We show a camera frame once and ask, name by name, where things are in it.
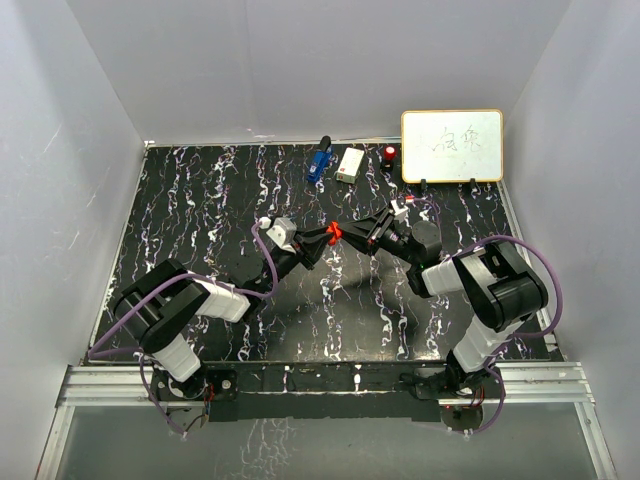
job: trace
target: red object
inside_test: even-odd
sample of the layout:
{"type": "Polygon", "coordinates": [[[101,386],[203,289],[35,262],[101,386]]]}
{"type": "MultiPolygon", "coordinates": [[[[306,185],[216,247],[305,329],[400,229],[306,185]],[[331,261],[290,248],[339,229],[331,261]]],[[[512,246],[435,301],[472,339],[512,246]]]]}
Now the red object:
{"type": "Polygon", "coordinates": [[[396,158],[396,149],[389,145],[384,149],[384,160],[391,163],[394,158],[396,158]]]}
{"type": "Polygon", "coordinates": [[[327,228],[327,233],[333,233],[333,237],[329,240],[329,245],[331,246],[334,246],[342,238],[342,230],[338,227],[338,222],[331,222],[331,225],[327,228]]]}

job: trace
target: small bottle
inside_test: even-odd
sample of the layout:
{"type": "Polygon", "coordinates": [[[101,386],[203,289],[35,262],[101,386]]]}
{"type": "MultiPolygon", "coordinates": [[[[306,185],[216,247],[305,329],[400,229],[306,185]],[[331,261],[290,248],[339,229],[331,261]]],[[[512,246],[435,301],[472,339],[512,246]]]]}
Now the small bottle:
{"type": "Polygon", "coordinates": [[[391,145],[386,146],[382,154],[382,163],[380,164],[380,170],[382,170],[383,172],[392,171],[394,158],[396,158],[396,148],[391,145]]]}

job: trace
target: glass panel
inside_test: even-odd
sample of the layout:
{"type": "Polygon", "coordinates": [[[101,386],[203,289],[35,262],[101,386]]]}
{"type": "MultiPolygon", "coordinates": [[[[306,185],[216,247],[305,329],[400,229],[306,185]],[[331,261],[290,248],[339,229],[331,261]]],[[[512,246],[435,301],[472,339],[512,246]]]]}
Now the glass panel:
{"type": "MultiPolygon", "coordinates": [[[[173,417],[186,424],[199,413],[173,417]]],[[[468,441],[408,419],[198,427],[183,442],[152,408],[77,408],[57,478],[595,478],[572,404],[507,404],[492,428],[468,441]]]]}

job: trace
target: black table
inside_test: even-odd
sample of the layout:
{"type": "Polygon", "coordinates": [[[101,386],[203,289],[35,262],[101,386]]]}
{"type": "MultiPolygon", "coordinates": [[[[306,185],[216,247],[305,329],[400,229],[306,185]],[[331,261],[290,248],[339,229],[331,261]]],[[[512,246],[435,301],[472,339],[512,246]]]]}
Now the black table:
{"type": "MultiPolygon", "coordinates": [[[[239,255],[257,252],[249,230],[259,217],[286,216],[312,228],[367,216],[400,194],[420,195],[416,186],[402,182],[399,165],[392,174],[380,173],[385,145],[351,145],[365,151],[360,176],[355,185],[336,181],[348,146],[335,146],[316,185],[305,179],[313,145],[150,149],[107,307],[113,307],[121,288],[168,257],[226,279],[239,255]]],[[[480,185],[478,193],[468,184],[434,185],[427,197],[439,210],[447,254],[488,235],[510,233],[495,184],[480,185]]],[[[413,208],[409,221],[420,217],[434,220],[428,208],[413,208]]],[[[194,319],[184,335],[203,361],[441,360],[462,338],[471,307],[461,293],[429,300],[415,296],[407,269],[384,251],[370,258],[339,242],[327,248],[313,271],[296,267],[251,321],[194,319]]],[[[105,309],[98,337],[114,321],[105,309]]],[[[539,330],[536,322],[529,323],[529,331],[539,330]]],[[[124,331],[110,341],[114,348],[132,345],[124,331]]],[[[517,340],[505,358],[548,359],[548,353],[541,339],[517,340]]],[[[130,356],[112,360],[134,361],[130,356]]]]}

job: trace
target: whiteboard frame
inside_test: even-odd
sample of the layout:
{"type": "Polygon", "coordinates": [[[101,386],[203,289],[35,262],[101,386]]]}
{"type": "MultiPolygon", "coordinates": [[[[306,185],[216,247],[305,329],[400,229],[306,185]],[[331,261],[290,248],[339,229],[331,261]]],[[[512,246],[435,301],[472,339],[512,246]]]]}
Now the whiteboard frame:
{"type": "MultiPolygon", "coordinates": [[[[500,176],[498,178],[476,178],[476,182],[499,182],[504,177],[504,115],[502,114],[502,110],[498,108],[478,108],[472,110],[407,110],[400,117],[400,139],[402,142],[402,181],[404,183],[417,184],[420,181],[407,181],[404,177],[404,116],[407,113],[456,113],[456,112],[464,112],[464,113],[473,113],[473,112],[497,112],[500,114],[500,176]]],[[[469,183],[469,180],[460,180],[458,178],[454,178],[451,180],[427,180],[428,183],[469,183]]]]}

